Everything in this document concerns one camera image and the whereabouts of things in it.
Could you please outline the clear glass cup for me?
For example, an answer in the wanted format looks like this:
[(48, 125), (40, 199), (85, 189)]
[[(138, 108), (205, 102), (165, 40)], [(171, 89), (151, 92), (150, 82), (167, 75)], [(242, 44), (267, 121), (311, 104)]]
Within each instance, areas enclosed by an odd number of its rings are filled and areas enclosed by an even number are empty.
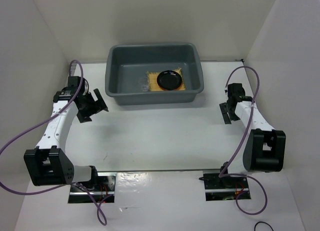
[(148, 92), (150, 90), (150, 87), (148, 84), (142, 84), (140, 88), (143, 92)]
[(147, 76), (144, 76), (144, 77), (141, 77), (139, 80), (138, 80), (139, 84), (141, 86), (148, 86), (149, 85), (149, 78)]

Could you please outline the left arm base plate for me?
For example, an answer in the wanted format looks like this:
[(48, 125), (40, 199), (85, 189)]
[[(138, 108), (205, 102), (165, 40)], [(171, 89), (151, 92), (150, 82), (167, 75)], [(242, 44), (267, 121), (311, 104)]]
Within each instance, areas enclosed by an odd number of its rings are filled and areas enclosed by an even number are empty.
[[(115, 172), (98, 172), (97, 184), (86, 189), (97, 203), (114, 203), (116, 178)], [(70, 187), (68, 203), (88, 204), (92, 203), (92, 200), (82, 187), (76, 185)]]

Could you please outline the black round plate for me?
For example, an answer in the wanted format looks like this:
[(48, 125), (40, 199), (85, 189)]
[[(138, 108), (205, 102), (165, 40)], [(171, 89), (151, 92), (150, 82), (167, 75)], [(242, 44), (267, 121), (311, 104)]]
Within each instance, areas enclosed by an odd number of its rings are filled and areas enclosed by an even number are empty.
[(165, 70), (159, 73), (156, 82), (163, 90), (173, 91), (182, 85), (183, 79), (177, 71)]

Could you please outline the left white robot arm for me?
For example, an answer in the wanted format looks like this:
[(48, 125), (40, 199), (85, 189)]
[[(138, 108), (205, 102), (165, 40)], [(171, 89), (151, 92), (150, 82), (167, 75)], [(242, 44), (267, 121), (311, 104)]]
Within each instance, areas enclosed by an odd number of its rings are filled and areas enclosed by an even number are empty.
[(66, 155), (66, 142), (74, 119), (90, 122), (91, 117), (108, 107), (100, 91), (94, 89), (97, 100), (89, 91), (85, 78), (71, 76), (67, 86), (53, 97), (52, 120), (34, 149), (25, 151), (23, 159), (35, 186), (71, 185), (80, 183), (88, 191), (100, 184), (95, 166), (76, 166)]

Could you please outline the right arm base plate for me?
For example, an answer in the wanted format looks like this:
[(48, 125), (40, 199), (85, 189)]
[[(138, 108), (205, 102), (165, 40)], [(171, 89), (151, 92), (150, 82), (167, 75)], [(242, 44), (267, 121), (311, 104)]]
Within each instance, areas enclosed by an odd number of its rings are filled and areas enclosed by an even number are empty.
[(235, 201), (251, 199), (249, 184), (244, 177), (219, 177), (217, 169), (204, 170), (198, 179), (203, 181), (206, 201)]

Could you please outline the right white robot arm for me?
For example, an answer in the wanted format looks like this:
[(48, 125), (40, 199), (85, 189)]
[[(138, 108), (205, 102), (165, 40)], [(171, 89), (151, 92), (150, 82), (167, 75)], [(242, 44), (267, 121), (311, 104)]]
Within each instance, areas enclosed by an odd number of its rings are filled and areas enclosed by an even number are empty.
[(241, 83), (228, 84), (225, 92), (227, 101), (219, 105), (224, 123), (241, 121), (245, 126), (243, 169), (247, 173), (280, 172), (284, 165), (285, 132), (265, 120)]

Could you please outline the woven bamboo placemat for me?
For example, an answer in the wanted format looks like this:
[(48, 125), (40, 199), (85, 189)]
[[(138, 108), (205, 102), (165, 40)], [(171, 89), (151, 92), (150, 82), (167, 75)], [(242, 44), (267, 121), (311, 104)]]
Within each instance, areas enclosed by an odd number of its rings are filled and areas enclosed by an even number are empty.
[[(178, 89), (175, 89), (173, 91), (185, 91), (186, 90), (186, 86), (185, 86), (183, 75), (182, 75), (182, 69), (180, 67), (178, 67), (178, 68), (173, 69), (171, 71), (178, 72), (182, 77), (182, 85)], [(149, 82), (149, 84), (148, 84), (149, 85), (149, 91), (151, 91), (151, 92), (171, 91), (171, 90), (164, 90), (164, 89), (160, 88), (159, 85), (157, 84), (157, 76), (161, 72), (150, 72), (150, 71), (146, 72), (146, 75), (148, 77), (148, 82)]]

